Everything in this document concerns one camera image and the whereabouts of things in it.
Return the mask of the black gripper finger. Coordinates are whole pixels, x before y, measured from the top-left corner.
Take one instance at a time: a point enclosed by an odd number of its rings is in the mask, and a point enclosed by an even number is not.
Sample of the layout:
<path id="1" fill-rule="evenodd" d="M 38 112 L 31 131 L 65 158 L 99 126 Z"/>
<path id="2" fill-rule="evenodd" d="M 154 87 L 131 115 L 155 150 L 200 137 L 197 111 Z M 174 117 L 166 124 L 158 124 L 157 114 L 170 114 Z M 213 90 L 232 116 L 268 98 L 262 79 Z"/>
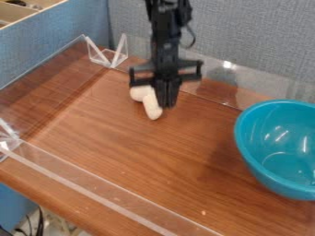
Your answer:
<path id="1" fill-rule="evenodd" d="M 169 82 L 167 88 L 167 107 L 173 108 L 177 105 L 179 91 L 182 86 L 182 80 L 175 78 Z"/>
<path id="2" fill-rule="evenodd" d="M 163 80 L 157 80 L 154 88 L 159 106 L 165 108 L 167 106 L 167 83 Z"/>

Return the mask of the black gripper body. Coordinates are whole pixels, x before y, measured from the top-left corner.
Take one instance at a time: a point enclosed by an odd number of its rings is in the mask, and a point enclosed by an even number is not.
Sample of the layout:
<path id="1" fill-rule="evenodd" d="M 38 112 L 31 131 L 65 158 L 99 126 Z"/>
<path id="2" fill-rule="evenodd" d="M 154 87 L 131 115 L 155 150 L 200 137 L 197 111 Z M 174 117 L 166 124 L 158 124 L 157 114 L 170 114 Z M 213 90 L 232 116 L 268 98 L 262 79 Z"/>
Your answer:
<path id="1" fill-rule="evenodd" d="M 188 60 L 179 57 L 179 42 L 161 43 L 150 40 L 150 60 L 130 68 L 130 86 L 141 87 L 159 84 L 169 87 L 179 87 L 186 81 L 202 79 L 201 60 Z"/>

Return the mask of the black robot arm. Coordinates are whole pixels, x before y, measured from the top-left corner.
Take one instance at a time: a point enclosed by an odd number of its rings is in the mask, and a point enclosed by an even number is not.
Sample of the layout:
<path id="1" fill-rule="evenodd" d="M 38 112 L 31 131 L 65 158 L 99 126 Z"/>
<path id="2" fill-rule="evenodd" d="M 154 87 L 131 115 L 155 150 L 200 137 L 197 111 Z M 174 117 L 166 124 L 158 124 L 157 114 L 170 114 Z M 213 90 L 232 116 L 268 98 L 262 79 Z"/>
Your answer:
<path id="1" fill-rule="evenodd" d="M 146 0 L 146 7 L 151 24 L 151 58 L 130 68 L 130 87 L 151 86 L 159 106 L 173 108 L 182 83 L 202 79 L 204 62 L 179 57 L 182 28 L 188 28 L 194 38 L 189 47 L 197 42 L 197 34 L 189 26 L 193 7 L 190 0 Z"/>

